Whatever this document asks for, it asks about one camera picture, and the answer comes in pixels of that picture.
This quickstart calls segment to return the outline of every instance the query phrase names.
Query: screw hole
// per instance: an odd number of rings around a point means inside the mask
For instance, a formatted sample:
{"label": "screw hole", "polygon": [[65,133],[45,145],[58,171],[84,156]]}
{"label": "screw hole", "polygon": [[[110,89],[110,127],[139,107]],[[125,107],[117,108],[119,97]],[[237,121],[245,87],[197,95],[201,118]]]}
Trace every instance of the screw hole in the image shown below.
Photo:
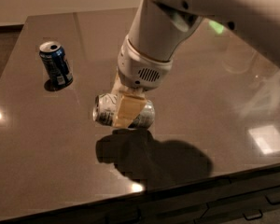
{"label": "screw hole", "polygon": [[183,7],[185,10],[188,10],[188,9],[189,9],[189,4],[188,4],[186,1],[182,1],[182,2],[181,2],[181,5],[182,5],[182,7]]}
{"label": "screw hole", "polygon": [[234,30],[234,28],[235,28],[235,24],[234,24],[234,22],[233,21],[229,21],[229,22],[227,22],[227,25],[228,25],[228,27],[233,31]]}

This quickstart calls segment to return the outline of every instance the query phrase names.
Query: blue can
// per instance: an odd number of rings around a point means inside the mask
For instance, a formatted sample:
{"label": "blue can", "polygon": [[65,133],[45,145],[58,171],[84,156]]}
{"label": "blue can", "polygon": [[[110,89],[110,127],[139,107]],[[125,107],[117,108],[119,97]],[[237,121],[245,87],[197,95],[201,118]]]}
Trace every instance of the blue can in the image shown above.
{"label": "blue can", "polygon": [[40,45],[39,56],[46,67],[53,86],[62,88],[73,82],[65,51],[57,41],[48,41]]}

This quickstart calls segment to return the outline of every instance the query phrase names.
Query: can label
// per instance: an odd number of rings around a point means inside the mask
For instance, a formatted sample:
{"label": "can label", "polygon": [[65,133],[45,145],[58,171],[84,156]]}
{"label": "can label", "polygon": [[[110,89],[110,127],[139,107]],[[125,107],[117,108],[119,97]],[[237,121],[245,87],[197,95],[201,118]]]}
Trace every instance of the can label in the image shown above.
{"label": "can label", "polygon": [[[117,95],[105,93],[99,95],[95,99],[93,109],[93,120],[106,126],[112,126],[113,117],[116,112]],[[155,118],[155,110],[151,101],[147,100],[147,104],[133,120],[129,128],[149,128]]]}
{"label": "can label", "polygon": [[54,86],[62,87],[73,81],[64,48],[56,41],[45,42],[40,46],[39,56],[46,67]]}

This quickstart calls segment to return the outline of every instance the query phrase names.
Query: green light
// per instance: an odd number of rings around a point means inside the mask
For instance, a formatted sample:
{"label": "green light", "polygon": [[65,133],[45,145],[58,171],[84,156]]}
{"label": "green light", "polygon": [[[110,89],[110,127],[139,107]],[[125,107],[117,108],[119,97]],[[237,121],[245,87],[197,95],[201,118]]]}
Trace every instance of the green light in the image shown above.
{"label": "green light", "polygon": [[210,21],[209,22],[209,25],[215,30],[215,32],[217,33],[217,34],[222,34],[223,33],[223,31],[224,31],[224,26],[223,25],[221,25],[220,23],[217,23],[217,22],[215,22],[215,21]]}

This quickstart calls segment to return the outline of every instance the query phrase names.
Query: silver can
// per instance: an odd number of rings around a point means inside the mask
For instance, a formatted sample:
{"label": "silver can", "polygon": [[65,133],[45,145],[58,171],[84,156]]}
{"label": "silver can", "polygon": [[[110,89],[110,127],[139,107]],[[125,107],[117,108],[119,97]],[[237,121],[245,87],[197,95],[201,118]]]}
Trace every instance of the silver can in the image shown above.
{"label": "silver can", "polygon": [[[93,108],[93,120],[106,126],[112,126],[116,111],[117,95],[111,93],[101,94],[96,97]],[[155,120],[155,109],[151,101],[147,104],[129,128],[148,129]]]}

